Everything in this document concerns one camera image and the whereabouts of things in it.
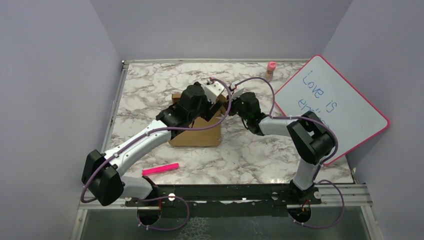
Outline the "brown cardboard box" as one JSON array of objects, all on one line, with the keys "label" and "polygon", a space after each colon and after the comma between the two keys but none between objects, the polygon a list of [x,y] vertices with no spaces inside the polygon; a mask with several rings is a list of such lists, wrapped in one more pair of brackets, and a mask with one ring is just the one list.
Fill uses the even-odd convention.
[{"label": "brown cardboard box", "polygon": [[[192,126],[192,124],[190,124],[189,126],[193,128],[210,127],[220,120],[219,117],[221,117],[224,112],[225,110],[218,110],[210,121],[206,121],[203,118],[198,117],[194,121],[194,125]],[[168,143],[172,147],[217,147],[222,142],[221,133],[221,124],[219,124],[206,130],[184,131]]]}]

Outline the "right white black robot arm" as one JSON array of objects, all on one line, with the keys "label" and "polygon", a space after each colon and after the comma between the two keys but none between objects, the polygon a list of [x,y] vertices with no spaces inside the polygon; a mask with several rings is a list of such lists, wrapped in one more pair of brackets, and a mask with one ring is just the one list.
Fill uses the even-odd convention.
[{"label": "right white black robot arm", "polygon": [[300,162],[290,181],[288,196],[292,202],[300,204],[308,198],[308,190],[313,187],[321,165],[337,152],[338,140],[312,111],[301,116],[271,116],[263,113],[255,93],[244,92],[242,83],[238,80],[229,87],[232,92],[229,114],[238,115],[245,128],[255,135],[291,137]]}]

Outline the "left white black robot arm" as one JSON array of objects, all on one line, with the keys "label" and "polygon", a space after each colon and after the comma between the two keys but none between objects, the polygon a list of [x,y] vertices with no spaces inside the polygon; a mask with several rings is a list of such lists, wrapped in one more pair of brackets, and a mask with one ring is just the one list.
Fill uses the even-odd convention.
[{"label": "left white black robot arm", "polygon": [[81,176],[80,201],[84,204],[98,201],[102,206],[112,204],[128,188],[122,177],[139,159],[183,132],[207,131],[219,126],[229,115],[231,101],[218,122],[204,127],[190,125],[197,118],[209,122],[224,104],[219,99],[223,92],[232,98],[231,88],[220,79],[210,78],[207,84],[195,82],[186,87],[176,103],[160,111],[147,127],[129,140],[105,152],[91,151]]}]

